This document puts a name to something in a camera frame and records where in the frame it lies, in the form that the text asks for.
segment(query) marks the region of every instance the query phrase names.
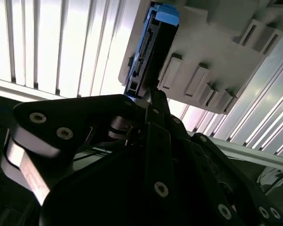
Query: ribbed metal panel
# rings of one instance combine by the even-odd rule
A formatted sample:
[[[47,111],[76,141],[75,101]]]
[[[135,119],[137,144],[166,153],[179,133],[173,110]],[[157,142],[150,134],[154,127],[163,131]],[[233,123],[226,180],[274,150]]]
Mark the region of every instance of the ribbed metal panel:
[[[117,77],[137,11],[149,2],[0,0],[0,95],[32,101],[123,93]],[[283,157],[283,37],[227,116],[169,105],[189,131]]]
[[[122,93],[118,72],[149,2],[0,0],[0,80],[61,97]]]

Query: black cable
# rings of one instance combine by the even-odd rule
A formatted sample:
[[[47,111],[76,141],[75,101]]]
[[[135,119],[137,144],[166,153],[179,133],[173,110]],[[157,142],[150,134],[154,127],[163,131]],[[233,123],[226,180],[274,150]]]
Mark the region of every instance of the black cable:
[[[90,156],[94,156],[94,155],[97,155],[97,154],[99,154],[99,153],[98,153],[98,152],[95,152],[95,153],[92,153],[92,154],[88,154],[88,155],[85,155],[85,156],[76,158],[76,159],[74,159],[74,161],[79,161],[79,160],[81,160],[81,159],[85,159],[85,158],[88,158],[88,157],[90,157]]]

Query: screw head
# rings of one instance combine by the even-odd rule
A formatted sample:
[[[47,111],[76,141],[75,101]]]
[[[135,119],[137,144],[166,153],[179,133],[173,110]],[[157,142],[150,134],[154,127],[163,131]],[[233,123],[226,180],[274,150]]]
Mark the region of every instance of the screw head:
[[[219,204],[218,210],[225,219],[230,220],[232,218],[230,210],[225,205]]]
[[[259,206],[259,211],[261,213],[262,216],[264,216],[266,219],[269,219],[269,214],[268,212],[266,211],[266,209],[264,209],[262,206]]]
[[[29,115],[29,119],[30,119],[30,121],[32,121],[34,123],[38,123],[38,124],[44,123],[47,120],[46,116],[42,113],[39,113],[39,112],[31,113]]]
[[[71,131],[71,129],[66,127],[61,127],[57,129],[57,136],[63,140],[69,140],[74,136],[74,134]]]
[[[200,140],[202,140],[203,142],[207,142],[208,141],[204,136],[200,136]]]
[[[156,182],[154,184],[154,189],[156,193],[163,198],[166,198],[169,195],[168,187],[162,182]]]
[[[274,208],[270,208],[270,211],[272,212],[273,216],[277,219],[281,219],[281,215],[276,211]]]
[[[180,124],[180,120],[176,117],[173,118],[174,122],[176,122],[177,124]]]

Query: metal ceiling panel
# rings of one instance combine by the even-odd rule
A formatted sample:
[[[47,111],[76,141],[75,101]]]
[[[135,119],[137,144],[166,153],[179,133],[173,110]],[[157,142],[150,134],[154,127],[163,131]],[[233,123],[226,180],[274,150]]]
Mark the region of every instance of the metal ceiling panel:
[[[118,81],[149,0],[0,0],[0,96],[123,93]],[[187,130],[283,157],[283,37],[228,115],[169,100]]]
[[[0,0],[0,80],[61,97],[122,93],[118,72],[149,3]]]

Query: white plastic tab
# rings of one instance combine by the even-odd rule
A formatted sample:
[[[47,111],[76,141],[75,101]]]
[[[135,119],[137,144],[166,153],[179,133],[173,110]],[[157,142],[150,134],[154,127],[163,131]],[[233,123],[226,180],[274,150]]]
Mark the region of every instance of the white plastic tab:
[[[208,76],[208,72],[209,69],[197,65],[197,68],[188,84],[185,95],[192,97],[194,94],[198,94]]]
[[[199,96],[199,99],[198,99],[199,103],[202,106],[206,106],[208,101],[209,101],[209,99],[214,94],[214,90],[213,90],[213,88],[209,84],[205,84],[204,87],[205,88],[204,88],[201,96]]]
[[[183,60],[181,59],[180,55],[171,57],[170,63],[166,69],[166,73],[164,76],[164,81],[163,81],[164,88],[169,89],[172,86],[172,83],[177,75],[177,72],[180,68],[182,61]]]
[[[253,49],[264,55],[269,55],[282,36],[282,31],[265,27]]]

